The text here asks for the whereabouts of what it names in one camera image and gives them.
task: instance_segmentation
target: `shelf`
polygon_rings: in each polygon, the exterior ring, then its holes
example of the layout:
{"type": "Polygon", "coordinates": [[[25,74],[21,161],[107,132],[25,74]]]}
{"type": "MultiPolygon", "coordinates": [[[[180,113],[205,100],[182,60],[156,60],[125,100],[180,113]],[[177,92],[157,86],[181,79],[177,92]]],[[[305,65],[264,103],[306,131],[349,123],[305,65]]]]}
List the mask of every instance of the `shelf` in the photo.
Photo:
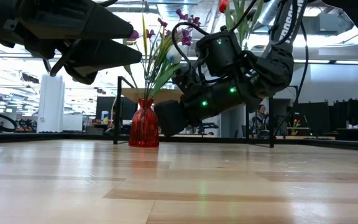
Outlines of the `shelf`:
{"type": "MultiPolygon", "coordinates": [[[[144,88],[139,88],[140,95],[144,94],[144,88]]],[[[135,88],[122,88],[121,94],[126,98],[131,100],[134,103],[138,103],[139,95],[135,88]]],[[[180,101],[180,97],[182,96],[182,92],[180,90],[160,90],[157,95],[154,97],[154,103],[160,103],[167,100],[176,100],[180,101]]]]}

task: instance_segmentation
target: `wooden tabletop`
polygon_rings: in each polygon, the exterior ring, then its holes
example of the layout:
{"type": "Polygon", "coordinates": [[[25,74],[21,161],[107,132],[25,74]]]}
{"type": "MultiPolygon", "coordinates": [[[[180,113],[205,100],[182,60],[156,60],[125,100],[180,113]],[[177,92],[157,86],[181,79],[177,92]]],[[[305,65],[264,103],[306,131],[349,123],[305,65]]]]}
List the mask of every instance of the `wooden tabletop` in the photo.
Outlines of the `wooden tabletop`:
{"type": "MultiPolygon", "coordinates": [[[[144,88],[139,88],[140,95],[144,94],[144,88]]],[[[138,103],[139,94],[135,88],[122,88],[121,94],[126,98],[130,99],[134,103],[138,103]]],[[[180,101],[180,96],[182,96],[180,90],[160,90],[157,95],[154,97],[154,103],[160,103],[167,100],[177,100],[180,101]]]]}
{"type": "Polygon", "coordinates": [[[0,224],[358,224],[358,151],[0,143],[0,224]]]}

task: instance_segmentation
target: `wall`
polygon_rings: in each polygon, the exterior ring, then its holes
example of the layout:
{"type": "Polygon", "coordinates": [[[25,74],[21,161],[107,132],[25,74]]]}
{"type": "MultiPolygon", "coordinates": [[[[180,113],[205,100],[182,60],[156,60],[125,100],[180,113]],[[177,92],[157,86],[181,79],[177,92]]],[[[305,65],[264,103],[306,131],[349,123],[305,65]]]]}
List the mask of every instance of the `wall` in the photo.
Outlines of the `wall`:
{"type": "Polygon", "coordinates": [[[358,65],[310,65],[300,103],[358,99],[358,65]]]}
{"type": "MultiPolygon", "coordinates": [[[[291,85],[299,86],[304,70],[303,64],[296,64],[291,85]]],[[[277,93],[274,98],[295,100],[295,89],[287,88],[277,93]]],[[[358,65],[309,65],[301,91],[300,103],[322,102],[328,100],[330,105],[336,100],[358,99],[358,65]]],[[[234,137],[238,123],[245,124],[245,106],[237,107],[222,113],[221,136],[234,137]]]]}

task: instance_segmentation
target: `white flower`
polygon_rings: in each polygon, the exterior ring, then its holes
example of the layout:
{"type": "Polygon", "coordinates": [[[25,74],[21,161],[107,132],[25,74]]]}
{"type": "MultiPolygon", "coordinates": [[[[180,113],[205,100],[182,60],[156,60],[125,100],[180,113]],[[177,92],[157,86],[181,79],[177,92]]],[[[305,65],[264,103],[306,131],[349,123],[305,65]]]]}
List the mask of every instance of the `white flower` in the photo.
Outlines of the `white flower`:
{"type": "MultiPolygon", "coordinates": [[[[185,51],[183,46],[179,45],[179,48],[182,52],[185,51]]],[[[167,53],[167,61],[176,64],[179,63],[180,60],[181,60],[181,55],[179,54],[179,51],[176,49],[174,45],[172,45],[167,53]]]]}

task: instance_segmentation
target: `red flower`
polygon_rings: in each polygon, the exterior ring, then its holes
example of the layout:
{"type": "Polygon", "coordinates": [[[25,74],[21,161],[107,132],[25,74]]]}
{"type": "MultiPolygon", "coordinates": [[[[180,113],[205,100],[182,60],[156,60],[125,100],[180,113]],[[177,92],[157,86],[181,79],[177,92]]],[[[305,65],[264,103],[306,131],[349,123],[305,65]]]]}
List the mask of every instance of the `red flower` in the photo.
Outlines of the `red flower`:
{"type": "Polygon", "coordinates": [[[221,2],[219,3],[219,12],[224,13],[228,4],[229,0],[221,0],[221,2]]]}

